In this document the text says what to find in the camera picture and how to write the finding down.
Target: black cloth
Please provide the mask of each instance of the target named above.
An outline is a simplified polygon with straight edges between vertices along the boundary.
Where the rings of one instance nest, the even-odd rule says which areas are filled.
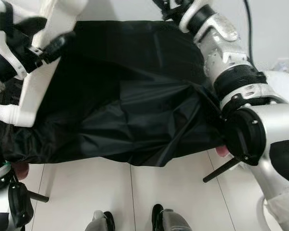
[[[169,22],[147,21],[78,22],[75,32],[34,127],[0,122],[7,160],[102,156],[161,167],[223,144],[218,104],[189,34]],[[15,81],[12,88],[19,87]]]

